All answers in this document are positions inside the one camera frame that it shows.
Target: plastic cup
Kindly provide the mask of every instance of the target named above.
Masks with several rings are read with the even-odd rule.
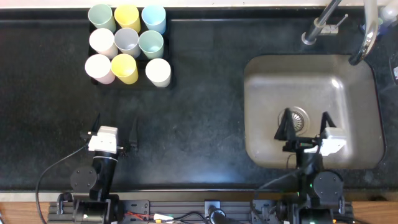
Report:
[[[116,8],[114,18],[122,28],[132,28],[137,33],[141,30],[139,13],[135,5],[121,5]]]
[[[112,72],[125,84],[133,84],[138,80],[136,61],[131,55],[119,54],[111,62]]]
[[[141,34],[139,37],[139,48],[149,58],[162,58],[163,57],[163,37],[160,33],[148,30]]]
[[[111,61],[105,55],[89,57],[85,65],[86,73],[102,84],[110,84],[115,76],[111,71]]]
[[[118,54],[118,48],[114,44],[113,33],[105,28],[94,30],[89,39],[90,46],[99,54],[107,56],[109,59]]]
[[[116,30],[112,9],[108,5],[98,4],[93,6],[88,11],[88,19],[98,29],[105,28],[112,32]]]
[[[132,28],[123,28],[118,30],[114,35],[114,44],[118,49],[137,58],[141,54],[141,49],[138,46],[138,34]]]
[[[172,69],[169,63],[162,58],[151,60],[145,68],[145,73],[157,87],[167,87],[170,84]]]
[[[141,16],[149,30],[164,34],[166,31],[166,10],[162,6],[147,6],[142,10]]]

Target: black tray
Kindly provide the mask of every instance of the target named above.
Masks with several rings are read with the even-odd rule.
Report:
[[[144,21],[142,20],[142,18],[140,17],[140,22],[141,22],[141,30],[138,33],[138,35],[141,35],[143,32],[147,31],[148,28],[146,27]],[[116,31],[114,32],[114,34],[121,29],[120,25],[118,24],[118,22],[116,22]],[[89,31],[90,33],[92,33],[94,30],[96,30],[96,27],[90,23],[90,27],[89,27]],[[171,90],[173,88],[173,86],[175,85],[175,77],[174,77],[174,68],[173,65],[170,63],[170,41],[169,41],[169,22],[166,21],[166,31],[165,33],[162,35],[163,36],[163,40],[164,40],[164,53],[163,53],[163,59],[168,61],[168,63],[171,66],[172,69],[172,73],[171,73],[171,80],[170,80],[170,84],[167,87],[156,87],[147,77],[146,73],[145,73],[145,68],[148,64],[148,62],[150,62],[150,59],[148,59],[146,57],[146,55],[141,51],[140,56],[138,56],[138,58],[135,58],[136,60],[136,64],[137,64],[137,69],[138,69],[138,80],[133,83],[133,84],[125,84],[123,83],[118,77],[115,78],[115,80],[110,83],[110,84],[102,84],[99,81],[95,80],[94,78],[90,77],[91,83],[93,85],[98,86],[99,88],[105,88],[105,89],[126,89],[126,90]],[[93,48],[91,48],[90,45],[88,45],[88,57],[94,55],[94,54],[98,54]]]

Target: sink basin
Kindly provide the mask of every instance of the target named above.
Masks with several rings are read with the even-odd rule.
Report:
[[[347,143],[323,157],[329,169],[371,169],[384,155],[384,138],[373,71],[366,62],[348,63],[349,55],[265,55],[244,70],[246,150],[258,165],[285,168],[288,152],[274,140],[285,108],[293,113],[297,135],[320,132],[329,112]],[[289,161],[295,167],[295,158]]]

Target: chrome faucet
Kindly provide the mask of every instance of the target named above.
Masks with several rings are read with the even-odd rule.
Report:
[[[317,41],[318,35],[320,35],[326,28],[327,20],[329,19],[331,13],[337,8],[340,2],[341,0],[332,0],[326,7],[326,9],[322,12],[321,16],[313,21],[313,24],[311,25],[308,32],[305,32],[302,35],[302,40],[304,44],[312,45],[315,43],[315,41]],[[370,53],[374,41],[376,40],[377,30],[379,29],[377,1],[364,0],[363,3],[365,8],[366,30],[364,33],[363,43],[360,46],[358,52],[353,54],[349,58],[349,63],[352,65],[357,65],[368,55],[368,53]]]

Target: faucet base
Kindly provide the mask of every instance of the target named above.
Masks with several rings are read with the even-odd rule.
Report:
[[[317,39],[315,38],[315,40],[313,40],[313,41],[307,41],[307,40],[305,39],[305,33],[306,33],[306,32],[304,32],[303,35],[301,35],[301,40],[303,41],[303,43],[304,43],[304,44],[307,44],[307,45],[313,45],[313,44],[315,44],[315,42],[317,41]]]

